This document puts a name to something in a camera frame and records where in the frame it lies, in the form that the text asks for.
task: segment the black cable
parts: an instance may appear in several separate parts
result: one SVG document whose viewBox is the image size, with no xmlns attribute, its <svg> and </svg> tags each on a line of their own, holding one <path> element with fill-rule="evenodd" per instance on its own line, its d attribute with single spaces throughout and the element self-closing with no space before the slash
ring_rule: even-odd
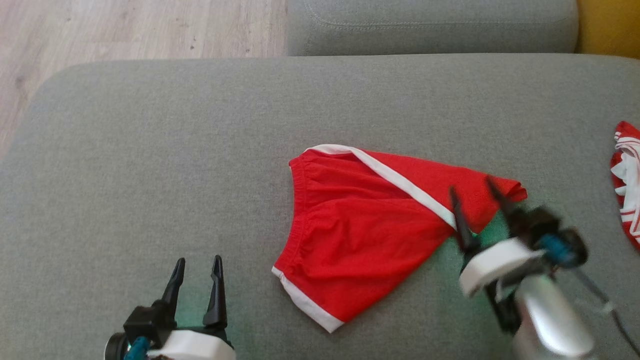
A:
<svg viewBox="0 0 640 360">
<path fill-rule="evenodd" d="M 578 268 L 574 268 L 573 274 L 578 278 L 578 280 L 580 280 L 580 282 L 587 289 L 589 289 L 589 291 L 591 291 L 594 295 L 596 295 L 604 304 L 610 303 L 610 299 L 607 296 L 607 294 L 605 294 L 605 292 L 602 291 L 598 287 L 598 285 L 596 285 L 596 283 L 593 282 L 593 280 L 591 280 L 591 278 L 588 277 L 587 274 L 585 274 L 582 270 Z M 613 317 L 613 321 L 616 323 L 616 326 L 618 327 L 618 331 L 620 331 L 620 334 L 622 335 L 622 337 L 629 344 L 629 346 L 636 353 L 636 355 L 640 357 L 640 347 L 638 347 L 638 344 L 636 344 L 635 341 L 631 338 L 631 336 L 629 336 L 629 333 L 625 329 L 625 326 L 622 324 L 622 320 L 620 320 L 620 315 L 618 314 L 618 311 L 615 308 L 611 309 L 611 316 Z"/>
</svg>

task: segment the gray fabric upholstery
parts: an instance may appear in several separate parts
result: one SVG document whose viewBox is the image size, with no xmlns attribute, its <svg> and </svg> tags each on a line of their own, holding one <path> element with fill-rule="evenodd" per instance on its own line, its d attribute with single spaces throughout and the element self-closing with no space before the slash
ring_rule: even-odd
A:
<svg viewBox="0 0 640 360">
<path fill-rule="evenodd" d="M 288 53 L 572 53 L 575 0 L 290 0 Z"/>
<path fill-rule="evenodd" d="M 640 125 L 640 63 L 466 54 L 82 65 L 37 93 L 0 166 L 0 357 L 99 359 L 187 259 L 178 321 L 198 324 L 225 262 L 238 359 L 496 359 L 486 299 L 464 299 L 452 241 L 327 334 L 270 269 L 292 217 L 287 162 L 342 143 L 520 180 L 591 248 L 585 269 L 640 336 L 640 255 L 609 175 L 616 123 Z M 571 277 L 569 299 L 585 297 Z M 583 308 L 608 358 L 632 359 Z"/>
</svg>

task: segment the white stripe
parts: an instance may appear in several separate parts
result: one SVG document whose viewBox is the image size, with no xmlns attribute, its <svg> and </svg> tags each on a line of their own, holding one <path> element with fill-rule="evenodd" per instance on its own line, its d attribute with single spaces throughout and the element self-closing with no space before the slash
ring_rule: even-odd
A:
<svg viewBox="0 0 640 360">
<path fill-rule="evenodd" d="M 615 149 L 621 150 L 622 155 L 620 156 L 620 163 L 613 166 L 611 172 L 626 184 L 624 187 L 623 209 L 625 209 L 625 212 L 628 210 L 634 211 L 633 214 L 622 215 L 622 221 L 631 223 L 629 233 L 636 237 L 640 235 L 640 161 L 638 159 L 640 156 L 640 140 L 629 136 L 618 137 Z"/>
<path fill-rule="evenodd" d="M 616 194 L 618 194 L 619 196 L 625 196 L 626 193 L 627 193 L 626 186 L 621 186 L 619 188 L 616 188 Z"/>
<path fill-rule="evenodd" d="M 271 268 L 271 272 L 273 275 L 280 278 L 282 287 L 289 294 L 293 303 L 305 314 L 309 315 L 310 318 L 320 324 L 320 326 L 324 327 L 324 329 L 329 333 L 344 325 L 344 322 L 336 319 L 336 317 L 330 313 L 327 313 L 323 308 L 306 296 L 305 293 L 298 289 L 297 286 L 293 285 L 293 283 L 289 281 L 280 270 L 275 268 L 275 266 Z"/>
<path fill-rule="evenodd" d="M 413 184 L 409 179 L 398 174 L 394 169 L 386 166 L 366 152 L 355 147 L 335 144 L 318 145 L 310 147 L 307 150 L 317 150 L 325 154 L 354 154 L 360 161 L 362 161 L 362 163 L 367 165 L 376 174 L 380 175 L 380 177 L 393 185 L 396 185 L 400 190 L 409 194 L 409 196 L 413 197 L 417 202 L 433 211 L 451 227 L 454 229 L 456 228 L 456 221 L 453 217 L 453 213 L 449 211 L 449 209 L 439 203 L 436 199 L 432 198 L 431 195 L 424 192 L 424 190 Z"/>
</svg>

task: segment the red and white clothing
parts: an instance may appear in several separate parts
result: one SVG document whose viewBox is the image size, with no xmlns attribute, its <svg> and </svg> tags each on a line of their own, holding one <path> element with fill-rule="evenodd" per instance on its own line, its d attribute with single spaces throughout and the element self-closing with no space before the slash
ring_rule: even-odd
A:
<svg viewBox="0 0 640 360">
<path fill-rule="evenodd" d="M 453 234 L 451 186 L 476 233 L 499 207 L 486 174 L 433 161 L 318 145 L 289 166 L 293 223 L 272 272 L 328 332 L 391 292 Z M 519 182 L 494 180 L 512 200 L 526 198 Z"/>
<path fill-rule="evenodd" d="M 614 139 L 616 152 L 611 159 L 611 172 L 622 228 L 640 250 L 640 131 L 623 121 L 618 124 Z"/>
</svg>

